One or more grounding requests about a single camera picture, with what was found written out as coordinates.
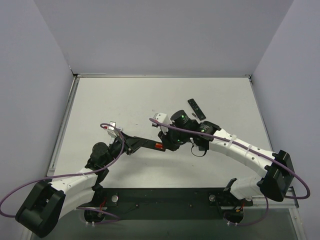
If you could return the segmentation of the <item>wide black remote control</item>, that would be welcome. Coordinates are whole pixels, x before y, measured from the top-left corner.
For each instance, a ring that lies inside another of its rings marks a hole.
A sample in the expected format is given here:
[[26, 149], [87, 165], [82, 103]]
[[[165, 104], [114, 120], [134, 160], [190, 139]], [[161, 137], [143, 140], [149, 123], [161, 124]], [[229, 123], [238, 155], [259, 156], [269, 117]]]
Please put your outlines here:
[[161, 151], [161, 152], [165, 152], [166, 151], [164, 145], [163, 145], [163, 148], [156, 148], [155, 147], [156, 143], [163, 144], [162, 142], [158, 142], [158, 141], [154, 141], [154, 140], [151, 140], [151, 139], [138, 137], [137, 138], [137, 142], [134, 144], [134, 146], [135, 146], [136, 149], [146, 148], [146, 149], [151, 149], [151, 150]]

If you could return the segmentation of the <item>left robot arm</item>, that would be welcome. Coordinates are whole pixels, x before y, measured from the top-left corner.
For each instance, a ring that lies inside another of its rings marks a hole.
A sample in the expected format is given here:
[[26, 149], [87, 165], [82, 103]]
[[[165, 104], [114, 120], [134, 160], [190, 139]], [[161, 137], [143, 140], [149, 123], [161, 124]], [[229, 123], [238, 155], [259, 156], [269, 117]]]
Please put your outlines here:
[[146, 142], [144, 138], [121, 134], [110, 145], [96, 143], [87, 164], [77, 173], [51, 182], [38, 181], [19, 208], [15, 220], [38, 237], [47, 236], [68, 212], [86, 203], [100, 204], [103, 194], [95, 187], [109, 173], [108, 167], [123, 153], [132, 154]]

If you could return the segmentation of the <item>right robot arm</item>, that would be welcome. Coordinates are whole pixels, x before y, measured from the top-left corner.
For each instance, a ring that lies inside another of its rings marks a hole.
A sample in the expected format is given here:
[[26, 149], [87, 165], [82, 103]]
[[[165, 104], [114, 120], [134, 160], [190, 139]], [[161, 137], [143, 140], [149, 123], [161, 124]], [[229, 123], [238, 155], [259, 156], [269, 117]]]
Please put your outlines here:
[[165, 149], [176, 151], [180, 146], [191, 143], [203, 153], [223, 154], [254, 171], [254, 176], [229, 181], [226, 190], [236, 199], [265, 196], [281, 202], [286, 198], [294, 178], [289, 153], [256, 147], [212, 122], [190, 119], [184, 110], [177, 111], [172, 117], [157, 113], [150, 121], [154, 127], [160, 127], [158, 137]]

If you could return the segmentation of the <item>red orange battery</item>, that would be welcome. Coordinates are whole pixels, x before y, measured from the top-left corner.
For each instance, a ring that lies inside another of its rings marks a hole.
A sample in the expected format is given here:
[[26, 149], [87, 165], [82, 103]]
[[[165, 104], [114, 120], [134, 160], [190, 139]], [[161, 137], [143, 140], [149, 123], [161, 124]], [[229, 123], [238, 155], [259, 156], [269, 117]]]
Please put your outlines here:
[[158, 148], [158, 149], [163, 149], [164, 148], [162, 143], [156, 143], [155, 147]]

